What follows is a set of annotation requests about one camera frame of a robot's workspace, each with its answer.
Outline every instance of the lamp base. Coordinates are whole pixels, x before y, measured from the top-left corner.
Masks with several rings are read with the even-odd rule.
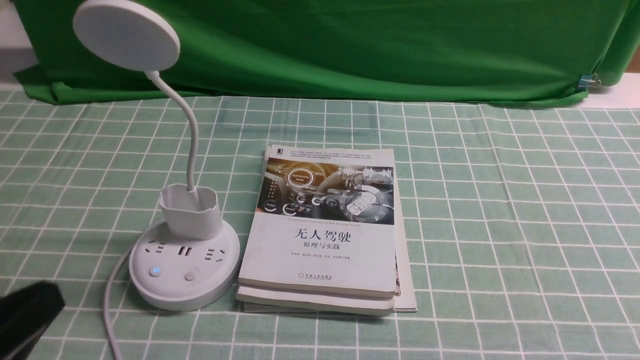
[[[209,240],[174,235],[166,222],[151,225],[129,257],[129,273],[149,304],[191,311],[214,302],[231,287],[240,264],[240,242],[231,225]]]

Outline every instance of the lamp head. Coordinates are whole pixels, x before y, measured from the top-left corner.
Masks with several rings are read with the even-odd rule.
[[[180,56],[180,40],[160,15],[129,0],[87,0],[76,10],[74,32],[93,54],[135,71],[162,71]]]

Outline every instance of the flexible gooseneck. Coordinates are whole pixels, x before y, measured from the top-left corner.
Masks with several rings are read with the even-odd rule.
[[[196,195],[196,186],[193,181],[193,169],[195,168],[196,156],[198,154],[198,122],[196,121],[196,117],[191,107],[189,107],[189,104],[160,78],[158,71],[146,71],[145,75],[147,75],[149,80],[151,80],[158,89],[162,90],[171,100],[175,101],[187,116],[187,121],[191,128],[191,147],[189,148],[189,159],[187,162],[187,191]]]

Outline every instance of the cover image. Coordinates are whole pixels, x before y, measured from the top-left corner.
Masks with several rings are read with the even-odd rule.
[[[393,173],[393,167],[270,158],[256,211],[393,225]]]

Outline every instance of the binder clip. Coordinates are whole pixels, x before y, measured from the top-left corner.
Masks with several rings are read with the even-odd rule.
[[[25,360],[64,307],[58,286],[45,281],[0,298],[0,359]]]
[[[578,91],[587,90],[587,88],[599,88],[602,85],[602,81],[598,79],[598,74],[586,74],[580,77],[578,80]]]

